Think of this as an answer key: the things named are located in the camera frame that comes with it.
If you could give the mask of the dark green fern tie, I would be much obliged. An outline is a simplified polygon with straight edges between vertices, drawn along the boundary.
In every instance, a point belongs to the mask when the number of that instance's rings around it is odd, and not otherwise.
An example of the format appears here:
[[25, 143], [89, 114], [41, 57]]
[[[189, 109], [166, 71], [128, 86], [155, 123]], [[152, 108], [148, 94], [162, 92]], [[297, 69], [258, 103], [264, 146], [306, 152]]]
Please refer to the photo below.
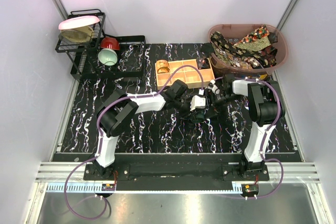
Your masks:
[[193, 123], [202, 123], [207, 119], [216, 117], [218, 115], [218, 112], [214, 108], [209, 109], [200, 109], [196, 110], [191, 113], [190, 120]]

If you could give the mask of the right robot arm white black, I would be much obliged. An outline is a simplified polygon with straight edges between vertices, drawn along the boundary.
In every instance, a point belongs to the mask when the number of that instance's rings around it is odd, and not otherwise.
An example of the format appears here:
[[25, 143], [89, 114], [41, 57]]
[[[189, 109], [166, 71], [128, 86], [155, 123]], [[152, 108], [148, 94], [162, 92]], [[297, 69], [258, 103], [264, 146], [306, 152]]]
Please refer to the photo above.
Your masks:
[[275, 81], [235, 78], [227, 74], [211, 80], [207, 86], [214, 95], [211, 106], [219, 111], [219, 106], [238, 96], [248, 100], [248, 113], [252, 128], [248, 144], [239, 161], [236, 174], [244, 180], [260, 177], [266, 170], [266, 148], [276, 123], [285, 115], [279, 85]]

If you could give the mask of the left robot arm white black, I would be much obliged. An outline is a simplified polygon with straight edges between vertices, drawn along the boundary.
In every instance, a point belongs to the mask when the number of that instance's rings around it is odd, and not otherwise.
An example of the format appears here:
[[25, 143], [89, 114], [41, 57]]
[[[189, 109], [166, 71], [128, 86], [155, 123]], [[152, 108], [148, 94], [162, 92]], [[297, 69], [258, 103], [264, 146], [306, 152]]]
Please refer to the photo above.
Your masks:
[[169, 87], [148, 94], [127, 94], [115, 90], [96, 111], [99, 144], [93, 164], [95, 174], [103, 180], [113, 175], [113, 163], [119, 136], [128, 129], [134, 115], [149, 111], [176, 109], [185, 115], [190, 103], [183, 99], [186, 83], [176, 80]]

